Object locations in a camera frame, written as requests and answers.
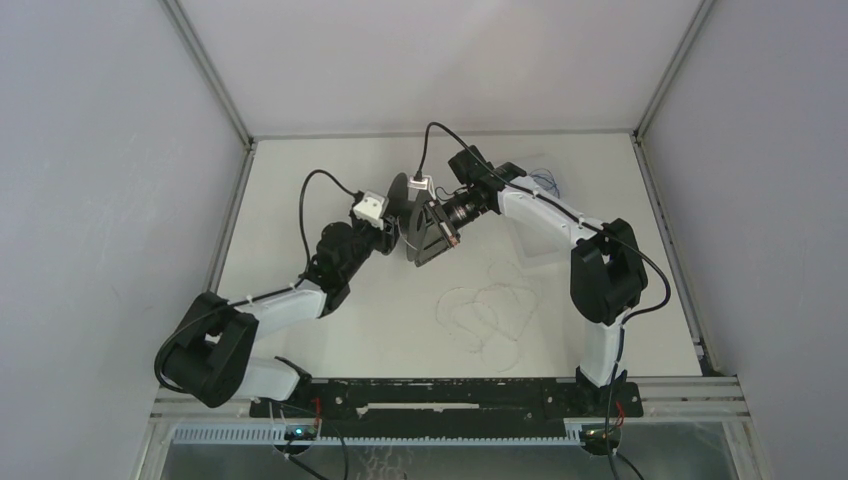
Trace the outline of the dark grey perforated spool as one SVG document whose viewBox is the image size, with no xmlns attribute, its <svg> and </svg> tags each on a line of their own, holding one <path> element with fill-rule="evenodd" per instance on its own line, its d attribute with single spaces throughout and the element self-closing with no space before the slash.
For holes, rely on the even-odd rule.
<svg viewBox="0 0 848 480">
<path fill-rule="evenodd" d="M 405 173 L 394 177 L 388 190 L 387 213 L 397 220 L 406 243 L 407 260 L 421 266 L 426 262 L 427 250 L 437 243 L 433 216 L 426 209 L 433 197 L 426 190 L 410 188 L 407 181 Z"/>
</svg>

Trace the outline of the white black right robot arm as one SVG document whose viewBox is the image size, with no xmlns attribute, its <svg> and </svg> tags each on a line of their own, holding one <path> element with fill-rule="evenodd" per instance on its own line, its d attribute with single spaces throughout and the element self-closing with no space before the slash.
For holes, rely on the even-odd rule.
<svg viewBox="0 0 848 480">
<path fill-rule="evenodd" d="M 463 227 L 493 212 L 516 221 L 569 254 L 570 298 L 589 325 L 577 368 L 579 406 L 605 415 L 618 400 L 614 386 L 622 373 L 625 316 L 648 285 L 644 261 L 629 223 L 595 225 L 547 193 L 512 162 L 494 166 L 470 146 L 449 166 L 460 190 L 446 201 L 436 196 L 431 177 L 417 171 L 406 179 L 416 198 L 407 221 L 407 254 L 422 266 L 460 242 Z"/>
</svg>

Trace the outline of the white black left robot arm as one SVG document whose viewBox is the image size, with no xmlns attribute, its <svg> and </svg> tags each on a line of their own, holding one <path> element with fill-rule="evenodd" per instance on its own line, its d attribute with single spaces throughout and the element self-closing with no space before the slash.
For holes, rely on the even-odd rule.
<svg viewBox="0 0 848 480">
<path fill-rule="evenodd" d="M 170 391 L 191 395 L 209 408 L 233 398 L 266 398 L 290 417 L 311 407 L 308 373 L 284 358 L 253 355 L 256 340 L 334 313 L 350 294 L 350 283 L 369 257 L 390 254 L 400 237 L 398 220 L 381 226 L 353 218 L 321 233 L 315 254 L 291 286 L 230 302 L 214 292 L 199 294 L 154 360 L 154 374 Z"/>
</svg>

